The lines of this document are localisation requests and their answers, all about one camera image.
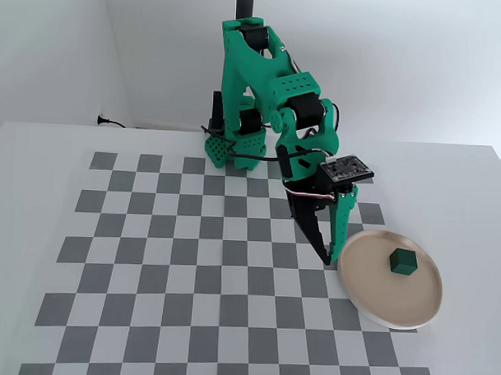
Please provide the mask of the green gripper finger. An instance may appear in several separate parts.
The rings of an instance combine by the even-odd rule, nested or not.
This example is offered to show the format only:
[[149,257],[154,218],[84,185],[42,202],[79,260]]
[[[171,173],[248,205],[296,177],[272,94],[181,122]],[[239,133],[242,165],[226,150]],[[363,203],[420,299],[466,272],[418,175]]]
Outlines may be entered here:
[[356,204],[355,185],[351,185],[347,192],[337,192],[336,201],[330,204],[330,260],[335,262],[341,255],[348,237],[350,213]]

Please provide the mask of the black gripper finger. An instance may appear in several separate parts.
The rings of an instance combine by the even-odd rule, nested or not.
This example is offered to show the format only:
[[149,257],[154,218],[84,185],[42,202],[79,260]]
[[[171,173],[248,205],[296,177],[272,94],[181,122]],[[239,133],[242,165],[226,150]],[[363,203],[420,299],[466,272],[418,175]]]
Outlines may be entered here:
[[319,255],[324,265],[331,264],[330,252],[326,249],[322,233],[318,224],[317,211],[329,207],[328,220],[330,221],[330,204],[335,202],[333,194],[289,194],[291,217],[301,229],[313,250]]

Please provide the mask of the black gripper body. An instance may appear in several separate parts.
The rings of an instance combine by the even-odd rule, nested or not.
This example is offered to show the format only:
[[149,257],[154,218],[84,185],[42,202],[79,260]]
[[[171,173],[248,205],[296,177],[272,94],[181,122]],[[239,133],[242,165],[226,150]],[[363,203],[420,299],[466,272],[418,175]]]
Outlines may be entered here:
[[298,181],[283,181],[287,193],[296,201],[314,201],[314,209],[329,205],[333,215],[349,215],[355,205],[355,181],[334,182],[327,174],[316,173]]

